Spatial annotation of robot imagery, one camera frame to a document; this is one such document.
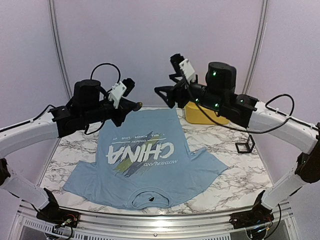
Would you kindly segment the light blue printed t-shirt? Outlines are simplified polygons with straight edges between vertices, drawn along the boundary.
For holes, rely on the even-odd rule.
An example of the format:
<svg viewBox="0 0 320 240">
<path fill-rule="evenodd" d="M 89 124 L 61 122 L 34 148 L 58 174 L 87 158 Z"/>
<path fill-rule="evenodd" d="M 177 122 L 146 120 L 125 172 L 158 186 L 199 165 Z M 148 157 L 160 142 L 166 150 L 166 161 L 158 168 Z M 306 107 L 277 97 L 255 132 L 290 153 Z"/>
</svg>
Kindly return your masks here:
<svg viewBox="0 0 320 240">
<path fill-rule="evenodd" d="M 227 166 L 191 151 L 175 109 L 130 113 L 98 133 L 94 162 L 79 161 L 63 189 L 124 210 L 170 208 L 203 193 Z"/>
</svg>

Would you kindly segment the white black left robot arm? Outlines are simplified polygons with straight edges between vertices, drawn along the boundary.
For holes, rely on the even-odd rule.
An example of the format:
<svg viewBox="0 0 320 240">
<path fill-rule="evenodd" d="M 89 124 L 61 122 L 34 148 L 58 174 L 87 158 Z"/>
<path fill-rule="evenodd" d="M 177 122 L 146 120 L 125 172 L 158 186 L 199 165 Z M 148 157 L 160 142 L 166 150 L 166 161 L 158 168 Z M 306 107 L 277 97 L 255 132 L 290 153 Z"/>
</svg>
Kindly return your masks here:
<svg viewBox="0 0 320 240">
<path fill-rule="evenodd" d="M 128 113 L 138 111 L 141 102 L 127 100 L 135 87 L 131 78 L 124 79 L 106 91 L 101 82 L 85 79 L 75 83 L 73 96 L 63 106 L 46 109 L 40 116 L 0 130 L 0 187 L 34 206 L 37 218 L 61 224 L 75 220 L 76 212 L 60 208 L 53 193 L 18 175 L 8 166 L 6 156 L 33 144 L 60 139 L 76 131 L 88 131 L 90 124 L 107 120 L 117 126 Z"/>
</svg>

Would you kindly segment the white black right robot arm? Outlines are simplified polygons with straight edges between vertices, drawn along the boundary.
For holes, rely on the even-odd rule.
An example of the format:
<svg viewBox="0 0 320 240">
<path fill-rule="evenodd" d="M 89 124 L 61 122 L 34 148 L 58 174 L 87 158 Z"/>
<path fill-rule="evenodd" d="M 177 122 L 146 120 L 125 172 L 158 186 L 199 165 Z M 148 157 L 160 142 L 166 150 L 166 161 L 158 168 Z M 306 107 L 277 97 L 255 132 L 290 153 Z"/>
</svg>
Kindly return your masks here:
<svg viewBox="0 0 320 240">
<path fill-rule="evenodd" d="M 301 153 L 297 165 L 272 187 L 262 191 L 252 209 L 233 213 L 230 223 L 235 228 L 248 227 L 271 221 L 272 210 L 284 199 L 295 194 L 306 184 L 320 179 L 320 126 L 306 123 L 283 113 L 246 94 L 236 94 L 236 69 L 223 62 L 210 62 L 205 85 L 198 83 L 188 59 L 174 61 L 170 75 L 173 86 L 154 89 L 170 107 L 183 108 L 193 102 L 200 110 L 215 111 L 218 116 L 236 124 L 236 130 L 248 134 L 270 134 L 296 148 Z"/>
</svg>

